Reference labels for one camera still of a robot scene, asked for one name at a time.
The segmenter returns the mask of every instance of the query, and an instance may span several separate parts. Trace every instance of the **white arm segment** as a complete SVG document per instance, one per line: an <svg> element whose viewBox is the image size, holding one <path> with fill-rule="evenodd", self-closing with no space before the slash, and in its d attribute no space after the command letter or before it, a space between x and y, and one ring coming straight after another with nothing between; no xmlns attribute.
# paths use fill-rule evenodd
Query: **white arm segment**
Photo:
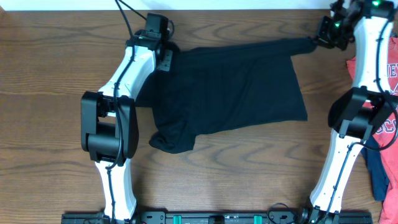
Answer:
<svg viewBox="0 0 398 224"><path fill-rule="evenodd" d="M95 166L101 174L102 184L105 192L105 211L104 214L112 217L112 199L109 191L108 174L105 167L112 165L112 162L96 162ZM130 219L136 209L137 200L132 193L131 184L131 160L126 159L122 167L115 166L111 172L113 197L115 201L115 219Z"/></svg>
<svg viewBox="0 0 398 224"><path fill-rule="evenodd" d="M362 18L354 28L354 36L356 42L356 66L355 78L353 87L366 86L369 91L379 92L377 88L376 79L376 49L377 39L380 31L387 19L380 17L372 17L372 19ZM381 79L381 87L383 90L390 91L387 74L387 59L388 59L388 43L392 29L392 22L390 22L384 33L383 41L380 48L380 66L379 76Z"/></svg>
<svg viewBox="0 0 398 224"><path fill-rule="evenodd" d="M349 136L345 136L343 139L339 138L339 134L335 130L331 130L330 147L325 165L323 166L318 184L311 192L310 196L311 203L314 207L319 206L320 210L327 211L330 198L334 190L333 186L336 185L341 166L343 165L344 159L347 155L348 146L353 142L359 141L360 139ZM346 187L349 173L354 166L355 159L361 149L362 146L355 145L349 154L343 174L341 175L336 195L330 208L330 212L332 213L335 211L340 212L341 210L341 198L343 197L344 188Z"/></svg>
<svg viewBox="0 0 398 224"><path fill-rule="evenodd" d="M366 86L369 91L379 92L379 89L374 82L376 79L376 40L379 38L380 31L386 21L387 19L380 17L372 17L371 19L362 18L354 28L356 41L356 70L353 87ZM379 53L379 75L383 90L390 90L387 76L387 57L391 29L392 22L387 25L383 33L381 50ZM331 142L326 162L323 166L318 184L310 196L311 203L314 207L319 206L320 210L327 211L333 188L347 154L348 146L352 142L359 141L360 139L349 136L345 136L345 138L341 139L335 130L331 131ZM350 152L336 195L330 208L330 212L332 213L335 211L340 212L341 210L341 198L343 196L349 174L354 166L355 159L361 149L362 146L355 145Z"/></svg>
<svg viewBox="0 0 398 224"><path fill-rule="evenodd" d="M124 68L126 68L131 55L132 47L127 47L126 54L119 68L116 70L110 81L98 90L99 92L103 92L103 95L105 96L113 96L114 83L117 81ZM124 95L129 98L136 99L145 80L154 70L155 52L149 50L147 47L135 46L134 62L130 65L120 81L119 90L117 91L118 97ZM108 116L114 116L114 113L108 113ZM130 163L131 160L126 159L122 167L115 166L111 171L111 181L115 200L114 212L115 219L117 220L130 219L136 209L137 201L132 193ZM109 191L108 174L105 167L110 165L112 165L112 162L95 162L95 166L101 174L102 184L104 187L106 200L104 214L108 217L112 217L112 200L111 192Z"/></svg>

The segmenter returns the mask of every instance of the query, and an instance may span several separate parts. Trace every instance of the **pink fabric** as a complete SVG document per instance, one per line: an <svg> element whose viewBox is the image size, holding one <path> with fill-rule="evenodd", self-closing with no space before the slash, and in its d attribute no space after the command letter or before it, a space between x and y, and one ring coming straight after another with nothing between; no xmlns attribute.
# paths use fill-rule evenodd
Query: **pink fabric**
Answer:
<svg viewBox="0 0 398 224"><path fill-rule="evenodd" d="M388 52L388 77L393 94L398 95L398 38L390 38ZM355 75L355 60L347 61L347 67L351 78ZM375 140L380 146L389 143L397 128L397 121L392 114L383 126L374 134ZM390 180L386 199L380 215L380 224L398 224L398 141L390 148L381 151L381 161Z"/></svg>

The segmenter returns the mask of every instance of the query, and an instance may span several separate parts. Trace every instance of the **black t-shirt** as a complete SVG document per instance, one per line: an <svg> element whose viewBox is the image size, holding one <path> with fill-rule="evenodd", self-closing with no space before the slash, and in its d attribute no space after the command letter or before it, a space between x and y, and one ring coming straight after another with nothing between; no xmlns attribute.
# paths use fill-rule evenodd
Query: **black t-shirt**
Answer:
<svg viewBox="0 0 398 224"><path fill-rule="evenodd" d="M310 39L287 39L176 51L170 71L151 74L137 97L137 106L152 107L159 130L149 144L180 153L199 134L306 121L290 56L315 48Z"/></svg>

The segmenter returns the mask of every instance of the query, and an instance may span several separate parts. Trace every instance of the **blue garment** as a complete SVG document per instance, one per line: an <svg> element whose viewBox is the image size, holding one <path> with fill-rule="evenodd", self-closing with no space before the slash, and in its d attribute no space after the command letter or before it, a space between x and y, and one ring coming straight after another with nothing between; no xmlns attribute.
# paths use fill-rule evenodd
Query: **blue garment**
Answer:
<svg viewBox="0 0 398 224"><path fill-rule="evenodd" d="M370 137L369 140L366 141L366 144L371 147L379 147L379 144L373 137ZM384 201L390 180L381 162L380 152L366 148L363 148L361 152L372 178L374 199L376 201Z"/></svg>

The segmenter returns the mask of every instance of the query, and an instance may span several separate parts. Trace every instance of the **wooden table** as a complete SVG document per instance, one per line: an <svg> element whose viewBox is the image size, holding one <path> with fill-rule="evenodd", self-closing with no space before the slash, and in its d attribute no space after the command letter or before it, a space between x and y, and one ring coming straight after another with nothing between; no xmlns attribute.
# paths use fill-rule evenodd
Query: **wooden table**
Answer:
<svg viewBox="0 0 398 224"><path fill-rule="evenodd" d="M328 11L160 13L174 21L174 41L188 50L314 35ZM133 30L144 27L140 17L127 15ZM60 223L64 212L104 207L100 175L80 146L80 98L110 79L127 38L118 11L2 15L1 223ZM308 122L199 136L195 149L182 154L148 145L156 132L152 111L138 108L140 140L132 162L138 203L169 211L267 210L276 202L301 206L320 176L330 142L328 110L351 86L345 62L353 56L351 46L292 58ZM378 221L381 203L373 199L361 156L343 208L369 210Z"/></svg>

